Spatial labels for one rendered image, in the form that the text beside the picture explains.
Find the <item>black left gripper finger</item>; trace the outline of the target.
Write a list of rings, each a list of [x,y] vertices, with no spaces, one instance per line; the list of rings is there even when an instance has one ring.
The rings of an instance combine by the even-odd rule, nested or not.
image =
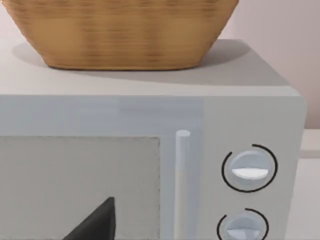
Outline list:
[[[108,197],[62,240],[115,240],[115,198]]]

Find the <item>pale microwave door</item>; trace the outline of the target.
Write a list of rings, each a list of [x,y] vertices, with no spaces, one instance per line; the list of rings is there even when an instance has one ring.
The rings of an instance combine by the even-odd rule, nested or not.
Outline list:
[[[204,101],[0,97],[0,240],[60,240],[108,197],[118,239],[172,240],[176,132],[201,157]]]

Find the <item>pale microwave oven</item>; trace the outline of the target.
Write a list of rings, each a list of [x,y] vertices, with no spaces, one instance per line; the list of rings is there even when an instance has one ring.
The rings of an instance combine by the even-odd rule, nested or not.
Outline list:
[[[0,240],[285,240],[307,104],[239,40],[177,71],[47,67],[0,39]]]

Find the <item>pale round microwave knob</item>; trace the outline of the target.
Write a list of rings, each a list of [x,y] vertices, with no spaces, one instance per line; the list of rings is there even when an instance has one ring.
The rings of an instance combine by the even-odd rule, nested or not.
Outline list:
[[[260,240],[265,229],[265,223],[259,215],[245,211],[226,222],[224,236],[228,240]]]
[[[273,171],[270,155],[260,150],[246,150],[229,161],[226,176],[234,187],[249,191],[265,185]]]

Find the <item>woven brown basket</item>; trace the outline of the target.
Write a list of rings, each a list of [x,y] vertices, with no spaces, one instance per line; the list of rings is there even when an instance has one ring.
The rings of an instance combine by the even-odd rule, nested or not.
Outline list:
[[[197,67],[240,0],[1,0],[53,68],[163,71]]]

